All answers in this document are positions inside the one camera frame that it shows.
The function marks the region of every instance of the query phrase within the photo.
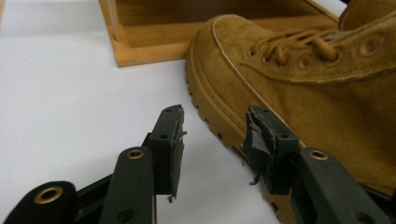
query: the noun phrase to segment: wooden box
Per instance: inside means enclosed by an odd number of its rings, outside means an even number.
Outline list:
[[[236,14],[274,31],[336,27],[312,0],[99,0],[118,67],[183,59],[205,21]]]

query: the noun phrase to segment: metal eyelet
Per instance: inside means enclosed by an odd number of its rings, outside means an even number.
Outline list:
[[[314,150],[314,151],[311,151],[311,152],[309,153],[309,155],[310,155],[312,158],[314,158],[315,160],[319,160],[319,161],[326,161],[326,160],[329,159],[329,156],[328,156],[326,153],[321,152],[321,151],[316,151],[316,150]]]
[[[306,70],[312,66],[312,57],[305,54],[303,57],[300,58],[298,61],[298,68],[300,70]]]
[[[37,204],[45,204],[52,203],[55,200],[59,199],[64,193],[64,189],[59,186],[48,187],[46,189],[42,189],[35,196],[35,203]]]
[[[362,57],[371,57],[376,55],[384,47],[385,37],[381,35],[372,35],[361,41],[358,46],[358,53]]]
[[[341,51],[340,49],[337,49],[336,52],[337,52],[337,58],[335,59],[334,62],[326,62],[325,64],[326,64],[327,66],[329,66],[329,67],[334,67],[334,66],[340,64],[341,61],[343,60],[343,58],[344,58],[344,53],[343,53],[343,51]]]
[[[145,156],[145,152],[140,149],[131,150],[126,154],[129,160],[137,160]]]

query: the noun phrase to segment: black plastic part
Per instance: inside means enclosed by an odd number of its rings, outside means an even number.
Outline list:
[[[291,208],[294,211],[296,224],[314,224],[317,223],[318,213],[313,205],[308,191],[300,174],[296,172],[292,182],[292,194],[290,196]]]
[[[99,223],[156,223],[152,153],[132,147],[119,155]]]
[[[181,105],[165,108],[142,145],[150,148],[153,154],[154,190],[157,195],[177,196],[184,149],[183,122],[184,110]]]
[[[332,153],[302,149],[297,170],[318,213],[314,223],[390,223]]]
[[[255,105],[248,108],[242,150],[254,166],[256,183],[262,175],[270,194],[290,193],[290,161],[297,155],[299,139],[276,115]]]
[[[78,215],[76,224],[96,224],[102,214],[112,175],[94,182],[78,191]]]
[[[72,223],[77,213],[77,193],[73,184],[56,181],[27,193],[8,215],[5,224]]]
[[[396,190],[393,195],[388,195],[378,192],[375,189],[362,186],[366,193],[373,199],[373,201],[381,208],[381,210],[389,217],[392,223],[396,223]]]

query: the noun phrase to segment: shoelace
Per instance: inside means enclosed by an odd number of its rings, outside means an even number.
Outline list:
[[[250,54],[255,55],[261,45],[268,43],[268,48],[264,52],[264,60],[269,62],[275,56],[278,64],[286,65],[288,57],[284,53],[284,48],[299,48],[312,44],[327,62],[333,63],[338,58],[338,51],[329,45],[325,36],[336,32],[337,30],[331,29],[325,31],[288,30],[275,33],[260,40],[250,51]]]

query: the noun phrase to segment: boot eyelet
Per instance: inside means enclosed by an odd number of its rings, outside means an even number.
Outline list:
[[[254,50],[251,49],[251,50],[247,53],[247,55],[248,55],[249,57],[252,57],[252,56],[256,55],[256,53],[257,53],[257,52],[255,52]]]
[[[361,41],[358,46],[358,53],[362,57],[376,55],[384,47],[384,36],[372,35]]]
[[[312,57],[307,54],[301,57],[300,60],[298,61],[298,68],[300,68],[300,70],[306,70],[311,66],[312,66]]]
[[[265,57],[262,57],[262,63],[269,63],[269,62],[271,62],[271,60],[272,60],[272,58],[267,60]]]
[[[341,51],[340,49],[337,49],[336,52],[337,52],[337,58],[335,59],[334,62],[326,62],[325,64],[327,66],[334,67],[334,66],[340,64],[340,62],[343,60],[343,58],[344,58],[343,51]]]

